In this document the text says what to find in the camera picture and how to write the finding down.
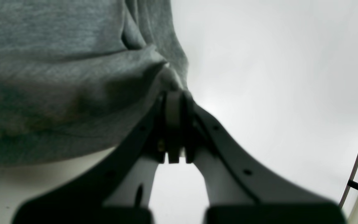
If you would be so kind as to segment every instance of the gray fabric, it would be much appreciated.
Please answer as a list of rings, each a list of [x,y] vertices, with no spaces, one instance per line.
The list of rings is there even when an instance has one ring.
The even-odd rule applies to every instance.
[[[186,70],[169,0],[0,0],[0,167],[116,146]]]

